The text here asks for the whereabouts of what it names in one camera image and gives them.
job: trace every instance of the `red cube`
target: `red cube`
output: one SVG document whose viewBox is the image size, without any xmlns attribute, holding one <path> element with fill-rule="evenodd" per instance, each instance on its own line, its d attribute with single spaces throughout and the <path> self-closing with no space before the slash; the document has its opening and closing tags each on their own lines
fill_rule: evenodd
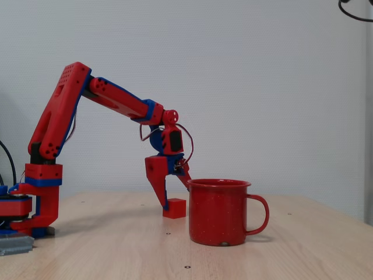
<svg viewBox="0 0 373 280">
<path fill-rule="evenodd" d="M 183 218 L 187 215 L 187 201 L 179 198 L 168 199 L 168 211 L 163 210 L 163 216 L 170 219 Z"/>
</svg>

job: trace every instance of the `wooden table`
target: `wooden table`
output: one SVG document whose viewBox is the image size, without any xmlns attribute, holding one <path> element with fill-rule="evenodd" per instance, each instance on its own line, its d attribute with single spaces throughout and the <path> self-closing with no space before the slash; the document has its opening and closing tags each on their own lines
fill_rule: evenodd
<svg viewBox="0 0 373 280">
<path fill-rule="evenodd" d="M 373 279 L 373 227 L 303 197 L 265 198 L 262 234 L 209 247 L 190 241 L 187 218 L 163 218 L 152 192 L 79 194 L 62 201 L 54 238 L 0 257 L 0 279 Z M 264 211 L 250 201 L 248 212 L 254 228 Z"/>
</svg>

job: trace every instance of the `cable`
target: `cable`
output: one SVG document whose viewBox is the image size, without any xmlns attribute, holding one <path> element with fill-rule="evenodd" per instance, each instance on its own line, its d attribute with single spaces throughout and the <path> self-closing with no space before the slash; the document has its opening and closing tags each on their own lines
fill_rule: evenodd
<svg viewBox="0 0 373 280">
<path fill-rule="evenodd" d="M 154 129 L 151 133 L 149 133 L 147 136 L 145 136 L 144 138 L 142 138 L 142 124 L 140 124 L 140 140 L 141 141 L 145 141 L 147 140 L 151 134 L 153 134 L 154 132 L 156 132 L 157 130 L 160 130 L 160 131 L 163 131 L 164 129 L 163 128 L 160 128 L 160 127 L 157 127 L 156 129 Z"/>
<path fill-rule="evenodd" d="M 188 156 L 188 158 L 183 162 L 183 163 L 181 163 L 181 164 L 179 164 L 179 165 L 175 165 L 175 168 L 181 168 L 181 167 L 183 167 L 184 165 L 186 165 L 187 163 L 188 163 L 188 161 L 190 161 L 190 159 L 192 158 L 192 155 L 193 155 L 193 153 L 194 153 L 194 144 L 193 144 L 193 137 L 191 136 L 191 134 L 189 133 L 189 131 L 185 128 L 185 127 L 183 127 L 181 124 L 176 124 L 178 127 L 181 127 L 182 128 L 182 130 L 184 130 L 184 132 L 186 133 L 186 134 L 188 134 L 188 136 L 189 136 L 189 138 L 190 138 L 190 140 L 191 140 L 191 146 L 192 146 L 192 150 L 191 150 L 191 154 Z"/>
<path fill-rule="evenodd" d="M 14 167 L 14 162 L 12 159 L 12 156 L 10 155 L 8 149 L 6 146 L 3 144 L 3 142 L 0 141 L 0 146 L 4 149 L 6 155 L 8 156 L 8 159 L 10 161 L 10 165 L 12 166 L 12 173 L 13 173 L 13 185 L 17 184 L 17 175 L 16 175 L 16 168 Z"/>
<path fill-rule="evenodd" d="M 344 13 L 346 16 L 349 16 L 350 18 L 353 18 L 353 19 L 356 19 L 356 20 L 359 20 L 361 22 L 373 22 L 373 19 L 364 19 L 363 17 L 358 17 L 358 16 L 354 16 L 352 14 L 350 14 L 348 11 L 346 11 L 343 7 L 342 7 L 342 2 L 341 0 L 339 0 L 338 2 L 338 7 L 339 9 L 342 11 L 342 13 Z"/>
<path fill-rule="evenodd" d="M 191 146 L 192 146 L 191 154 L 188 156 L 188 158 L 185 161 L 183 161 L 181 164 L 175 165 L 175 168 L 178 169 L 178 168 L 183 167 L 184 165 L 186 165 L 188 163 L 188 161 L 190 161 L 190 159 L 191 159 L 191 157 L 192 157 L 192 155 L 194 153 L 194 143 L 193 143 L 193 137 L 191 136 L 191 134 L 189 133 L 189 131 L 185 127 L 183 127 L 181 124 L 175 124 L 175 125 L 177 125 L 178 127 L 180 127 L 182 130 L 184 130 L 184 132 L 186 134 L 188 134 L 188 136 L 189 136 L 189 138 L 191 140 Z M 142 138 L 142 124 L 140 124 L 140 140 L 141 141 L 147 140 L 151 136 L 151 134 L 153 134 L 157 130 L 163 131 L 164 129 L 158 127 L 156 129 L 154 129 L 151 133 L 149 133 L 147 136 L 145 136 L 144 138 Z"/>
<path fill-rule="evenodd" d="M 19 179 L 19 183 L 22 183 L 22 178 L 23 178 L 25 172 L 26 172 L 26 171 L 24 170 L 23 173 L 22 173 L 22 175 L 21 175 L 21 179 Z"/>
<path fill-rule="evenodd" d="M 76 112 L 77 112 L 77 111 L 78 111 L 78 110 L 76 109 L 76 110 L 75 110 L 75 114 L 74 114 L 74 123 L 73 123 L 73 125 L 72 125 L 72 130 L 71 130 L 69 136 L 66 138 L 65 143 L 67 143 L 67 142 L 70 140 L 71 136 L 72 136 L 72 135 L 74 134 L 74 132 L 75 132 L 75 128 L 76 128 Z"/>
</svg>

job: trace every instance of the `red robotic arm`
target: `red robotic arm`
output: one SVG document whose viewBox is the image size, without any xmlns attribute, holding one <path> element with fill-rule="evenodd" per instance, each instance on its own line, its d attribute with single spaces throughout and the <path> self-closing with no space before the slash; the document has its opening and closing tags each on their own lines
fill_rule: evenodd
<svg viewBox="0 0 373 280">
<path fill-rule="evenodd" d="M 58 217 L 62 165 L 55 160 L 64 147 L 81 96 L 150 126 L 150 143 L 158 155 L 145 159 L 146 176 L 165 211 L 168 210 L 166 175 L 178 176 L 187 187 L 189 167 L 182 153 L 177 112 L 164 110 L 150 99 L 141 100 L 104 78 L 95 78 L 89 67 L 76 62 L 65 67 L 36 126 L 29 143 L 31 160 L 26 164 L 25 183 L 11 189 L 11 194 L 37 197 L 36 214 L 31 219 L 10 223 L 13 230 L 40 237 Z"/>
</svg>

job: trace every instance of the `mug rim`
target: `mug rim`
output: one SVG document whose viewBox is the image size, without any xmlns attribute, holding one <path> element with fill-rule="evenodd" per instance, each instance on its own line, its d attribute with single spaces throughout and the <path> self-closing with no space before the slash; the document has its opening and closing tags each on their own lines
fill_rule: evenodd
<svg viewBox="0 0 373 280">
<path fill-rule="evenodd" d="M 193 187 L 204 187 L 204 188 L 242 188 L 251 186 L 250 182 L 234 179 L 191 179 L 187 182 Z"/>
</svg>

